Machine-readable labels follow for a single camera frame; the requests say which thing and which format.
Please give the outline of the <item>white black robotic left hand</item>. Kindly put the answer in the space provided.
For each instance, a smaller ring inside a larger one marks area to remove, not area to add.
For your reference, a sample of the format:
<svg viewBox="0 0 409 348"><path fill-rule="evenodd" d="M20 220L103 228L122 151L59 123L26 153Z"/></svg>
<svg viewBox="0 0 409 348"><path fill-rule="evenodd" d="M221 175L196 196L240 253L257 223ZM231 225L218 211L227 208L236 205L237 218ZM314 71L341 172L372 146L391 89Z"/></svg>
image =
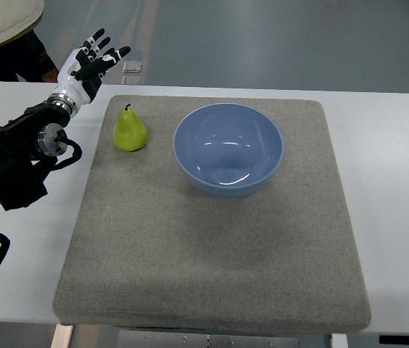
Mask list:
<svg viewBox="0 0 409 348"><path fill-rule="evenodd" d="M131 51L129 46L108 49L109 43L110 37L101 28L74 49L59 71L57 87L47 102L63 108L71 117L91 103L107 71Z"/></svg>

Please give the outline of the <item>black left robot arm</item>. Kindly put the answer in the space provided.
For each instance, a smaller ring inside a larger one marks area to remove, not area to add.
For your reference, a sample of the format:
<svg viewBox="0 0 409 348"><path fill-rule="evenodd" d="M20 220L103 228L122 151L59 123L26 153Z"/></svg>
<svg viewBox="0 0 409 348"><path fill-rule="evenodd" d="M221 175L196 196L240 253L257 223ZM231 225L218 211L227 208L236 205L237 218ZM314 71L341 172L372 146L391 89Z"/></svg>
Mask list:
<svg viewBox="0 0 409 348"><path fill-rule="evenodd" d="M63 101L45 101L0 127L0 206L4 210L38 201L47 194L48 174L81 158L81 147L65 132L74 114ZM0 265L9 246L9 239L0 233Z"/></svg>

